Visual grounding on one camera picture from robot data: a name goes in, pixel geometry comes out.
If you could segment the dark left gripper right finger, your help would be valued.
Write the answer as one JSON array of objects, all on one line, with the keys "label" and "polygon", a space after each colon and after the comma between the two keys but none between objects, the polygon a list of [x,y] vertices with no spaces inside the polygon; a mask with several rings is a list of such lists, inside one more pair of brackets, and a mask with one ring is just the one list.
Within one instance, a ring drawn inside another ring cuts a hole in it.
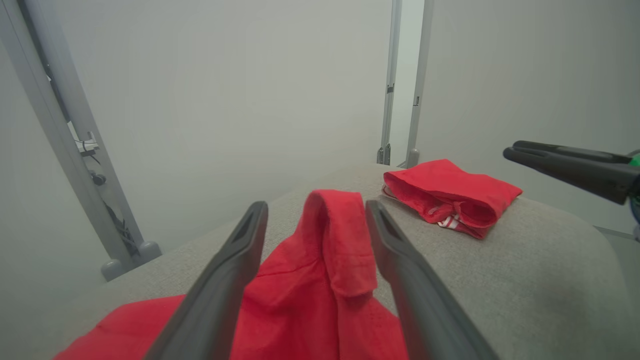
[{"label": "dark left gripper right finger", "polygon": [[365,203],[375,264],[390,285],[411,360],[496,360],[490,346],[436,271],[384,205]]}]

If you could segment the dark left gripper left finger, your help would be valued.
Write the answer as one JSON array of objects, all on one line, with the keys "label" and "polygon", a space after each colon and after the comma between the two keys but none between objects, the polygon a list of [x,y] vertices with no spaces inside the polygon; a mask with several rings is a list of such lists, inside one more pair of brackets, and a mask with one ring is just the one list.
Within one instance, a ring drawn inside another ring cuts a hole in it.
[{"label": "dark left gripper left finger", "polygon": [[147,351],[147,360],[228,360],[265,243],[268,204],[252,203]]}]

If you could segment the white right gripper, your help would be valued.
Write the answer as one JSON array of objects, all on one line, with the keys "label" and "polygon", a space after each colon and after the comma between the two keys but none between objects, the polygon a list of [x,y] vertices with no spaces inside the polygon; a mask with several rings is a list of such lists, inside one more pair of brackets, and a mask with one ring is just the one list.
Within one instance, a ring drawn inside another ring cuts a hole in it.
[{"label": "white right gripper", "polygon": [[519,140],[502,154],[506,160],[618,205],[639,202],[640,149],[620,155]]}]

